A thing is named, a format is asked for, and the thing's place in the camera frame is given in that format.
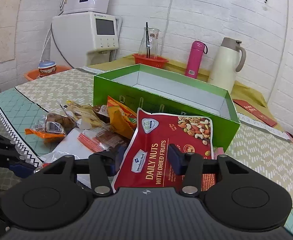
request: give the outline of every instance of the display screen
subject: display screen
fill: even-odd
[[[114,35],[113,21],[105,19],[95,19],[97,35]]]

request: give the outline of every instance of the orange snack wrapper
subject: orange snack wrapper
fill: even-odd
[[[137,114],[110,96],[108,96],[107,111],[115,132],[131,139],[137,127]]]
[[[57,134],[57,133],[48,133],[43,131],[35,131],[32,129],[25,129],[26,134],[35,134],[36,136],[45,140],[46,143],[53,142],[56,140],[62,140],[65,135],[64,134]]]

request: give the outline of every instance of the orange basket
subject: orange basket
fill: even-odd
[[[63,71],[66,71],[66,70],[70,70],[72,69],[71,67],[67,67],[67,66],[57,66],[56,67],[56,73],[59,73],[59,72],[63,72]],[[32,80],[35,80],[37,79],[39,75],[39,70],[38,69],[33,69],[33,70],[30,70],[29,72],[27,73],[24,73],[24,77],[28,80],[28,81],[32,81]]]
[[[144,64],[152,67],[163,68],[165,63],[168,63],[168,60],[163,57],[156,57],[156,58],[147,58],[147,56],[133,54],[134,60],[136,64]]]

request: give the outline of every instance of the red envelope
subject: red envelope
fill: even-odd
[[[265,122],[270,127],[274,127],[277,125],[277,122],[273,121],[269,117],[267,117],[265,114],[261,113],[258,109],[256,109],[254,106],[250,105],[247,101],[239,100],[239,99],[233,99],[233,102],[238,104],[239,106],[243,107],[245,110],[253,114],[255,117],[259,118],[263,122]]]

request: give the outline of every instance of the glass carafe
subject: glass carafe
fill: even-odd
[[[139,56],[157,58],[159,29],[144,28],[144,35],[139,48]]]

